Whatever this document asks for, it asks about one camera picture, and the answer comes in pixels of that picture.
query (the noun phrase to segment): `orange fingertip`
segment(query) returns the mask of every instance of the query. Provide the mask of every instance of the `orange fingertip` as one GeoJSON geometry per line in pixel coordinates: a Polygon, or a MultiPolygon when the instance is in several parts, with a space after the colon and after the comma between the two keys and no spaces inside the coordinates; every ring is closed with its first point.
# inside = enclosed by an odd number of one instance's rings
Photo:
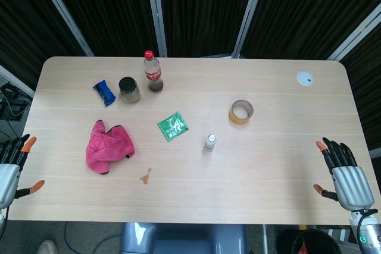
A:
{"type": "Polygon", "coordinates": [[[321,186],[319,186],[318,184],[314,184],[314,189],[315,191],[317,191],[320,195],[322,194],[323,192],[323,188],[321,186]]]}
{"type": "Polygon", "coordinates": [[[35,193],[39,189],[42,188],[43,184],[45,184],[44,180],[38,181],[33,187],[30,187],[30,194],[35,193]]]}
{"type": "Polygon", "coordinates": [[[32,137],[32,138],[30,138],[30,139],[25,143],[25,145],[23,146],[23,148],[21,149],[21,152],[29,153],[29,152],[30,152],[30,148],[32,148],[33,144],[36,143],[36,140],[37,140],[37,137],[32,137]]]}
{"type": "Polygon", "coordinates": [[[328,147],[324,145],[321,141],[316,141],[316,146],[320,149],[320,151],[328,150],[328,147]]]}

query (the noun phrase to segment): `red bottle cap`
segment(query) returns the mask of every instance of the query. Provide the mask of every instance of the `red bottle cap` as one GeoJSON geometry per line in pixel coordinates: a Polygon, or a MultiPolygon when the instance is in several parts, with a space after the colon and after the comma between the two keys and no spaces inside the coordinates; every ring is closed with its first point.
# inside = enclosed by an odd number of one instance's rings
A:
{"type": "Polygon", "coordinates": [[[145,51],[144,52],[144,57],[148,60],[148,61],[150,61],[150,60],[152,60],[153,58],[154,58],[154,53],[151,51],[151,50],[147,50],[147,51],[145,51]]]}

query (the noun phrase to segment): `small white bottle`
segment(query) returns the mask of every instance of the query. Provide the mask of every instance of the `small white bottle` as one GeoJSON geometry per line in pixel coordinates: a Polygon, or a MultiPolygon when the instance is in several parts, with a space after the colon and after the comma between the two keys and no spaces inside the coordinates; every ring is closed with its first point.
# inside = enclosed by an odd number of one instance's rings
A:
{"type": "Polygon", "coordinates": [[[212,151],[214,148],[214,145],[216,144],[216,137],[213,134],[210,134],[207,139],[205,140],[204,149],[206,151],[212,151]]]}

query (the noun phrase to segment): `jar lid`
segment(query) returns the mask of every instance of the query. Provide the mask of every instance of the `jar lid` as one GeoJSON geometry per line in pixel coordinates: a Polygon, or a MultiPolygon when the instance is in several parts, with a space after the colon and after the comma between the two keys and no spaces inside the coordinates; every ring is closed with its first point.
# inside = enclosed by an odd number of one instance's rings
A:
{"type": "Polygon", "coordinates": [[[119,88],[124,92],[133,92],[136,89],[136,82],[131,77],[123,77],[119,81],[119,88]]]}

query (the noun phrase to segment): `shoe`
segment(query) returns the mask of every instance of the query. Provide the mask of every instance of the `shoe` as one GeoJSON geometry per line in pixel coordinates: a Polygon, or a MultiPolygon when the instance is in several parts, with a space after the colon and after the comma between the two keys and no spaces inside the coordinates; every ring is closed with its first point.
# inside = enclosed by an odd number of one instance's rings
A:
{"type": "Polygon", "coordinates": [[[58,249],[52,240],[45,240],[38,248],[37,254],[58,254],[58,249]]]}

